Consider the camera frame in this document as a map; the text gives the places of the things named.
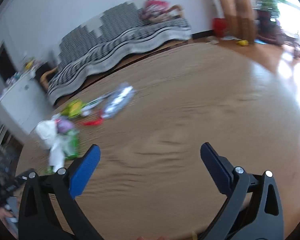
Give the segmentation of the white crumpled plastic bag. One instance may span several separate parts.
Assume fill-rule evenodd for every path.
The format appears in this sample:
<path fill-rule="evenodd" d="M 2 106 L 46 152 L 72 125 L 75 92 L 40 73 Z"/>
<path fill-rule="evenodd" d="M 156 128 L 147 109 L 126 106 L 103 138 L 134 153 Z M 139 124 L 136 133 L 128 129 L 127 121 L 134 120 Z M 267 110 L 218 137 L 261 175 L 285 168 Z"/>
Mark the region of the white crumpled plastic bag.
<path fill-rule="evenodd" d="M 34 131 L 42 148 L 49 151 L 49 171 L 57 172 L 66 160 L 78 157 L 78 130 L 68 119 L 41 121 Z"/>

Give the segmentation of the green white long carton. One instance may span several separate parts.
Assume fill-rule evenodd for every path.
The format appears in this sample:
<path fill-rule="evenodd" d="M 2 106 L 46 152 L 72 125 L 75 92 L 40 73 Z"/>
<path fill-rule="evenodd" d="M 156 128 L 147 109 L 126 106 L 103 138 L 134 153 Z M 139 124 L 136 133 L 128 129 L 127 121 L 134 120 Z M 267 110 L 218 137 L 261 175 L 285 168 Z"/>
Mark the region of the green white long carton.
<path fill-rule="evenodd" d="M 57 172 L 68 160 L 78 157 L 79 132 L 75 129 L 67 133 L 57 133 L 49 142 L 49 172 Z"/>

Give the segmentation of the white cabinet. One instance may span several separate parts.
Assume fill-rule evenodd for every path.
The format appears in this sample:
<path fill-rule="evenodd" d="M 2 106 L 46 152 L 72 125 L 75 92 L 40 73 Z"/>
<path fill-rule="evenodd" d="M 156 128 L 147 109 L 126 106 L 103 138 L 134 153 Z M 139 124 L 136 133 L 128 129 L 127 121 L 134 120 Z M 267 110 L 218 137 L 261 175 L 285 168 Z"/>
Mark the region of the white cabinet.
<path fill-rule="evenodd" d="M 28 136 L 53 112 L 31 71 L 25 72 L 0 98 L 0 121 L 16 136 Z"/>

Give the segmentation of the yellow green wrapper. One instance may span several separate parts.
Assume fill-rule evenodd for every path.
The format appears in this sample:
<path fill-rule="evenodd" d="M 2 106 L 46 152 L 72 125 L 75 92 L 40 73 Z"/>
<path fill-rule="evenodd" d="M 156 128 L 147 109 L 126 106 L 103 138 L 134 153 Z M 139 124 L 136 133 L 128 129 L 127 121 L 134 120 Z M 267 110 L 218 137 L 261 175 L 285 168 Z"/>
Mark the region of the yellow green wrapper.
<path fill-rule="evenodd" d="M 61 111 L 62 116 L 66 116 L 67 118 L 74 118 L 81 114 L 82 108 L 86 105 L 82 100 L 74 100 L 70 102 L 65 109 Z"/>

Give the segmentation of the red small wrapper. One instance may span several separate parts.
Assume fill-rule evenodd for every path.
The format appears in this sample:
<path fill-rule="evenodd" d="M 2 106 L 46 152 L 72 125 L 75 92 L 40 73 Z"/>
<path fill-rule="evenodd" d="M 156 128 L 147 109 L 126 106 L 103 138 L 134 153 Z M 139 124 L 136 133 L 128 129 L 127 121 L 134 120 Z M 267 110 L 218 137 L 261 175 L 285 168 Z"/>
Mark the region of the red small wrapper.
<path fill-rule="evenodd" d="M 83 126 L 100 126 L 103 124 L 101 112 L 96 112 L 93 115 L 88 116 L 81 124 Z"/>

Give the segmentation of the silver foil wrapper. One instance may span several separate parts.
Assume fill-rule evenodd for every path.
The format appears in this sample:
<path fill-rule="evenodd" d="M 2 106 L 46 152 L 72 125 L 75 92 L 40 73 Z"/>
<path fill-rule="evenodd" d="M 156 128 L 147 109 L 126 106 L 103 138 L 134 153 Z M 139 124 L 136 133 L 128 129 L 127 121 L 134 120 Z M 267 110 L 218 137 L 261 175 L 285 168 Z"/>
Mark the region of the silver foil wrapper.
<path fill-rule="evenodd" d="M 135 94 L 134 87 L 127 82 L 121 83 L 109 97 L 101 111 L 102 119 L 113 118 L 132 100 Z"/>

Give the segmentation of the yellow toy on floor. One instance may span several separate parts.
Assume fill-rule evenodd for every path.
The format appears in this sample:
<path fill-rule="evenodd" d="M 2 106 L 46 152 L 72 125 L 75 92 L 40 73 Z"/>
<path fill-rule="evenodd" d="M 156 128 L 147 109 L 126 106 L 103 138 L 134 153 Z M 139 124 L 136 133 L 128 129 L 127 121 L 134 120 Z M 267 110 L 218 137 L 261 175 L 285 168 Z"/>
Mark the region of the yellow toy on floor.
<path fill-rule="evenodd" d="M 248 42 L 248 40 L 238 40 L 238 41 L 237 41 L 237 44 L 238 44 L 239 46 L 245 47 L 245 46 L 248 46 L 248 45 L 249 45 L 249 42 Z"/>

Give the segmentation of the orange brown curtain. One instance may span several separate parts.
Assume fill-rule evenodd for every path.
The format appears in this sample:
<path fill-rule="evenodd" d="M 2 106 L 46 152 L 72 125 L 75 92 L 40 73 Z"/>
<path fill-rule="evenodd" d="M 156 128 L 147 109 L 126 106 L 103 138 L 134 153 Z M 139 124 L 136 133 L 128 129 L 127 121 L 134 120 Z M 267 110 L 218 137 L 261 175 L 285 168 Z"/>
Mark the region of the orange brown curtain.
<path fill-rule="evenodd" d="M 256 27 L 251 0 L 220 0 L 220 3 L 230 34 L 253 43 Z"/>

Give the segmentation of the pink plush pillow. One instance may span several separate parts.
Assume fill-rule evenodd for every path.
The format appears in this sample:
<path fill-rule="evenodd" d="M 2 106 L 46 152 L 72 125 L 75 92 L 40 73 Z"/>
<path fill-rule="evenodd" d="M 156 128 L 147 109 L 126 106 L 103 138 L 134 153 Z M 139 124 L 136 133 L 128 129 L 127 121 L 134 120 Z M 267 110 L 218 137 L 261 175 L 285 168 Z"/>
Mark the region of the pink plush pillow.
<path fill-rule="evenodd" d="M 141 18 L 149 23 L 160 23 L 171 19 L 169 3 L 162 0 L 146 0 Z"/>

